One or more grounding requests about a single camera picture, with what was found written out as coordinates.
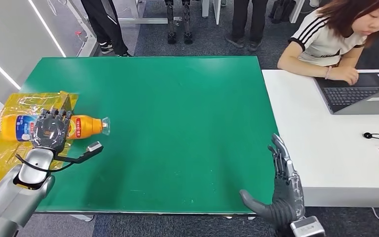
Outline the person's right hand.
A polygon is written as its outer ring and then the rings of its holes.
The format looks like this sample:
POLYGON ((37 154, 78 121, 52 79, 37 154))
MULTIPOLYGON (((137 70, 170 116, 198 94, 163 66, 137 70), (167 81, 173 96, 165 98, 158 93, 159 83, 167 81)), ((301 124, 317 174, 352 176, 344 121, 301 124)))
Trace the person's right hand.
POLYGON ((329 72, 328 79, 341 80, 354 85, 359 79, 359 73, 354 67, 335 67, 329 72))

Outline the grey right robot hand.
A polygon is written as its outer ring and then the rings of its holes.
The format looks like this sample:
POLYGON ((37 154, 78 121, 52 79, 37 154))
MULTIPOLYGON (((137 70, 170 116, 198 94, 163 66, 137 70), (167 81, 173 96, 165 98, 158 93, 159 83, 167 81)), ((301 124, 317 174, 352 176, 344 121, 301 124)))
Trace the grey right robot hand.
POLYGON ((271 204, 254 199, 246 190, 239 194, 243 204, 257 216, 264 218, 278 229, 285 229, 297 220, 304 218, 305 206, 301 178, 283 140, 273 134, 273 145, 268 149, 272 153, 274 165, 274 191, 271 204))

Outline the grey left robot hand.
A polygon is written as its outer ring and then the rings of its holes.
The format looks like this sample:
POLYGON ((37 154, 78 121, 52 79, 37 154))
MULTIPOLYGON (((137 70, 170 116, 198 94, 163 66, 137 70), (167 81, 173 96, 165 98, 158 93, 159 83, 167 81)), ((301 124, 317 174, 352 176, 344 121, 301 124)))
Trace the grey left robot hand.
POLYGON ((72 111, 43 109, 39 115, 31 139, 34 148, 44 148, 59 154, 67 140, 72 111))

